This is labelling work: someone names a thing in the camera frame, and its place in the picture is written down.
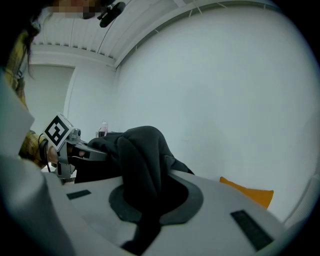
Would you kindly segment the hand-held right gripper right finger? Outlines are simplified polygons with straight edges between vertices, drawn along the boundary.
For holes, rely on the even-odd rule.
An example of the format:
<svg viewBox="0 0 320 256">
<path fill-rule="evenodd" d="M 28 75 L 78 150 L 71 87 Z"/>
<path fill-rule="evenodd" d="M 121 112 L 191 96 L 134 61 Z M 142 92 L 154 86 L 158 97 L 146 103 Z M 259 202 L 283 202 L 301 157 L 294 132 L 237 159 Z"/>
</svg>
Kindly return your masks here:
<svg viewBox="0 0 320 256">
<path fill-rule="evenodd" d="M 274 215 L 232 186 L 177 170 L 172 173 L 198 186 L 203 204 L 187 223 L 163 226 L 144 255 L 251 256 L 256 251 L 231 216 L 241 210 L 272 239 L 285 232 Z"/>
</svg>

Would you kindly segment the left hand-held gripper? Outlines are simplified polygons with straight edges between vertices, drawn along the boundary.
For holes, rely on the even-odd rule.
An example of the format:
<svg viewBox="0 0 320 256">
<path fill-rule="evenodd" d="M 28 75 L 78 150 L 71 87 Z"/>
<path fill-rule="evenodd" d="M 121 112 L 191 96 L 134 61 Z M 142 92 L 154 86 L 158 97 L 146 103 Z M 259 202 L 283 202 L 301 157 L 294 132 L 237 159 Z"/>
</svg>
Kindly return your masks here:
<svg viewBox="0 0 320 256">
<path fill-rule="evenodd" d="M 44 129 L 44 136 L 53 146 L 57 155 L 55 174 L 60 179 L 71 178 L 75 167 L 69 164 L 68 149 L 74 147 L 74 157 L 85 161 L 102 162 L 107 159 L 107 153 L 88 147 L 86 145 L 76 145 L 81 140 L 81 130 L 75 128 L 67 118 L 60 112 L 52 119 Z"/>
</svg>

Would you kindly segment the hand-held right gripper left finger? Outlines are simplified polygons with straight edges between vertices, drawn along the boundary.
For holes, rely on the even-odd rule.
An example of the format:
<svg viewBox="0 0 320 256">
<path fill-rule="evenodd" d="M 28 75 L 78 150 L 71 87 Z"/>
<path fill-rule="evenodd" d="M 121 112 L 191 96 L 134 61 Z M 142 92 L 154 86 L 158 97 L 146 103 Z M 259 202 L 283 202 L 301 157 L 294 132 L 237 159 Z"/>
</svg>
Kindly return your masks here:
<svg viewBox="0 0 320 256">
<path fill-rule="evenodd" d="M 109 203 L 122 178 L 61 184 L 53 173 L 44 174 L 62 226 L 77 256 L 129 256 L 121 246 L 134 236 L 136 225 L 120 220 Z"/>
</svg>

